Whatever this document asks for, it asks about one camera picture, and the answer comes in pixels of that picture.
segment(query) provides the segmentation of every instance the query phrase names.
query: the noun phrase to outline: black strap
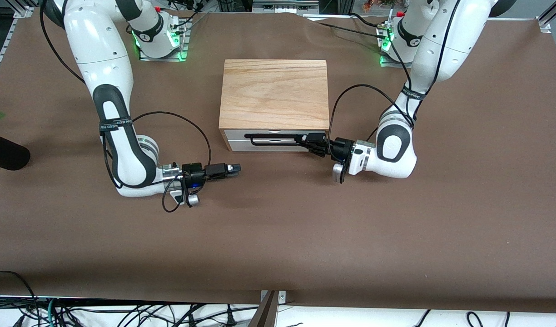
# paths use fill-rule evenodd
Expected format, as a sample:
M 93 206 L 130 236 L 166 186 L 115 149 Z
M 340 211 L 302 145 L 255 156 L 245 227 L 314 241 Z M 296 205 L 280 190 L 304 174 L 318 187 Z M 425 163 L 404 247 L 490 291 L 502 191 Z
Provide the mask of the black strap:
M 132 124 L 133 120 L 131 119 L 131 116 L 101 120 L 98 124 L 98 131 L 100 133 L 112 132 L 114 130 L 118 130 L 119 128 L 123 128 L 124 126 L 131 126 Z
M 416 91 L 411 91 L 405 85 L 403 85 L 403 89 L 401 90 L 401 92 L 404 95 L 407 95 L 407 97 L 409 97 L 411 99 L 419 100 L 419 101 L 423 101 L 423 99 L 425 99 L 425 97 L 426 97 L 426 95 L 423 94 L 423 93 L 418 93 Z
M 397 31 L 399 32 L 401 39 L 405 40 L 407 46 L 411 48 L 415 48 L 415 46 L 418 46 L 422 41 L 423 35 L 413 35 L 405 30 L 405 27 L 403 27 L 403 19 L 399 21 L 399 24 L 397 24 Z

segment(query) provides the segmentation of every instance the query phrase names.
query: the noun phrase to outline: drawer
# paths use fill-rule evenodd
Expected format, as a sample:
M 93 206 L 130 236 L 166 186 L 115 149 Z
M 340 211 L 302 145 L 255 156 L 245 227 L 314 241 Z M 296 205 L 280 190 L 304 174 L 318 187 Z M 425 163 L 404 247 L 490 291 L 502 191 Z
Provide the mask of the drawer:
M 226 133 L 226 139 L 228 141 L 233 141 L 235 139 L 246 139 L 243 137 L 245 134 L 308 134 L 308 133 L 320 133 L 324 132 L 323 130 L 259 130 L 259 129 L 226 129 L 224 130 Z
M 293 146 L 293 145 L 279 145 L 276 146 L 264 146 L 264 145 L 253 145 L 249 139 L 234 139 L 229 140 L 228 144 L 232 151 L 266 151 L 266 152 L 307 152 L 308 150 L 303 147 Z

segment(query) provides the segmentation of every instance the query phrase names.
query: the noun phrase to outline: table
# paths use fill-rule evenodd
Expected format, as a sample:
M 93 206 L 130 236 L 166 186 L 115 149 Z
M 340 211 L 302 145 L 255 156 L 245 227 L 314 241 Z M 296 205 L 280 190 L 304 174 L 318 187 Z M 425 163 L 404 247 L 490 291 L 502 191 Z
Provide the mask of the table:
M 64 32 L 48 26 L 76 68 Z M 37 13 L 22 19 L 0 67 L 0 135 L 32 160 L 0 169 L 0 269 L 42 296 L 256 302 L 281 289 L 301 305 L 556 312 L 556 48 L 535 21 L 489 21 L 461 70 L 434 87 L 405 180 L 363 172 L 340 185 L 329 159 L 230 153 L 217 126 L 225 59 L 325 59 L 331 106 L 352 84 L 395 97 L 405 81 L 378 66 L 368 36 L 291 14 L 208 14 L 186 62 L 131 60 L 133 116 L 184 114 L 214 162 L 243 169 L 207 184 L 200 207 L 167 214 L 158 196 L 114 190 L 87 89 L 51 53 Z M 387 106 L 352 91 L 332 137 L 364 139 Z M 162 162 L 207 159 L 188 124 L 151 116 L 135 128 Z M 0 293 L 25 292 L 0 277 Z

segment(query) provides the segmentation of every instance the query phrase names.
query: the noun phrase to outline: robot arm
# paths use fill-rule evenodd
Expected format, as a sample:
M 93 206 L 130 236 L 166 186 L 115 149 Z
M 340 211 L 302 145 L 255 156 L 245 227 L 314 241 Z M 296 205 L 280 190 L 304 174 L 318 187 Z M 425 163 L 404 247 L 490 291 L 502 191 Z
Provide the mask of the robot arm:
M 340 176 L 346 171 L 357 174 L 367 170 L 392 178 L 407 178 L 412 173 L 417 161 L 412 125 L 417 109 L 436 81 L 447 80 L 461 67 L 497 1 L 443 0 L 434 9 L 438 4 L 436 0 L 417 0 L 411 3 L 401 20 L 394 21 L 397 37 L 394 45 L 397 44 L 403 62 L 408 62 L 413 48 L 417 49 L 411 83 L 406 81 L 397 97 L 397 106 L 390 106 L 381 115 L 376 144 L 357 141 L 349 161 L 337 163 L 333 168 L 334 172 L 340 172 L 335 178 L 342 182 Z M 432 12 L 436 13 L 429 20 Z
M 163 49 L 162 56 L 173 50 L 171 44 L 163 47 L 163 40 L 168 41 L 164 35 L 168 32 L 164 19 L 147 1 L 70 0 L 64 25 L 76 63 L 93 97 L 101 131 L 111 149 L 114 179 L 131 188 L 145 188 L 162 176 L 156 166 L 158 148 L 154 141 L 154 146 L 141 147 L 130 118 L 133 73 L 126 48 L 114 26 L 114 21 L 125 19 L 133 29 L 160 27 L 152 39 L 158 45 L 144 44 L 147 48 Z M 161 186 L 153 191 L 162 193 Z M 125 196 L 132 193 L 127 187 L 120 188 L 119 192 Z
M 114 21 L 128 21 L 141 50 L 147 56 L 161 58 L 179 46 L 171 37 L 172 16 L 157 12 L 147 0 L 48 1 L 43 10 L 66 30 L 93 98 L 100 118 L 101 139 L 110 149 L 111 172 L 121 195 L 162 194 L 168 185 L 168 191 L 179 204 L 187 200 L 189 205 L 195 205 L 199 199 L 196 194 L 193 197 L 185 194 L 188 188 L 202 186 L 208 177 L 224 178 L 239 172 L 239 165 L 218 164 L 205 169 L 201 164 L 159 166 L 156 142 L 135 132 L 129 108 L 133 73 Z

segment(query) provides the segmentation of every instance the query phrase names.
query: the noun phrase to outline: wood grain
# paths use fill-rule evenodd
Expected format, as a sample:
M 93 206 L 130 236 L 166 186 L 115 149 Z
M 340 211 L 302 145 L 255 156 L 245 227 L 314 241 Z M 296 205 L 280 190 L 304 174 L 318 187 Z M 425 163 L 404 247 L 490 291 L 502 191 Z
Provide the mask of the wood grain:
M 221 129 L 328 129 L 325 60 L 225 60 Z

